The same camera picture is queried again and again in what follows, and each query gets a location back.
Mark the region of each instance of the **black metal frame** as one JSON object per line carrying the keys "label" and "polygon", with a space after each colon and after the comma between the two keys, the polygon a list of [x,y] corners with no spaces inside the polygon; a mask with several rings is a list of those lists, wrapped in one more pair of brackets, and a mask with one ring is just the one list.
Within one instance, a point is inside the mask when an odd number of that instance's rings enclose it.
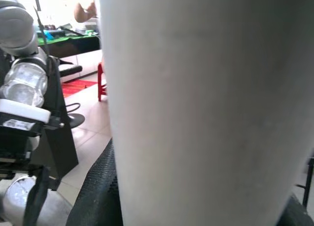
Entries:
{"label": "black metal frame", "polygon": [[302,200],[302,205],[307,208],[308,202],[309,202],[309,196],[310,196],[310,189],[311,189],[311,182],[312,182],[312,177],[313,177],[313,170],[314,170],[314,157],[311,157],[309,162],[308,162],[308,173],[307,173],[307,178],[306,178],[306,183],[305,185],[300,185],[297,184],[297,187],[303,188],[304,189],[304,195],[303,195],[303,200]]}

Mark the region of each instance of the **red stool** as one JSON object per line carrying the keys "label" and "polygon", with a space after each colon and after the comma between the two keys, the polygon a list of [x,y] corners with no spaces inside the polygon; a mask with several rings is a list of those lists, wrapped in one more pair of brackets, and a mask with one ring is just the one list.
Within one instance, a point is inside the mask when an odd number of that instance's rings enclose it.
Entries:
{"label": "red stool", "polygon": [[98,64],[98,101],[101,101],[102,95],[107,95],[107,84],[102,85],[102,74],[104,73],[102,63]]}

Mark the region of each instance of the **person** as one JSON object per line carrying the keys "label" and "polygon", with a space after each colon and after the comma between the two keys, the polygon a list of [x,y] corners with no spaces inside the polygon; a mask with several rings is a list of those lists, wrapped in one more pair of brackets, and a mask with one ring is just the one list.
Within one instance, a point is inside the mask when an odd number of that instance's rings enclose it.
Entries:
{"label": "person", "polygon": [[95,0],[93,0],[90,5],[84,9],[80,3],[77,3],[74,7],[74,18],[78,23],[84,23],[91,18],[97,17],[97,9],[95,5]]}
{"label": "person", "polygon": [[[98,13],[98,10],[100,9],[99,6],[100,6],[99,0],[93,0],[86,9],[82,7],[80,2],[77,2],[74,7],[75,20],[78,23],[84,23],[90,20],[91,18],[99,17],[99,13]],[[102,57],[101,63],[103,67],[103,72],[105,72],[104,57]]]}

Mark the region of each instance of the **red rug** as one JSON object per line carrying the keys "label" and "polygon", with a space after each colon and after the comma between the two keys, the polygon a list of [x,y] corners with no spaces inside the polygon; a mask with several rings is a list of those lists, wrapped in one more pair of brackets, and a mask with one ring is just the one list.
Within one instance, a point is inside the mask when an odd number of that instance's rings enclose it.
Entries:
{"label": "red rug", "polygon": [[74,80],[69,83],[62,83],[63,96],[66,98],[95,84],[97,84],[97,82],[87,80]]}

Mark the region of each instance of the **black mesh fabric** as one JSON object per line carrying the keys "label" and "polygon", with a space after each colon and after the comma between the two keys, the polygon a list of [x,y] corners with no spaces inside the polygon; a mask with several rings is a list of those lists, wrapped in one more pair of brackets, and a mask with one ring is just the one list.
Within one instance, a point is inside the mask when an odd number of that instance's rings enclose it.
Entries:
{"label": "black mesh fabric", "polygon": [[87,173],[66,226],[122,226],[112,140]]}

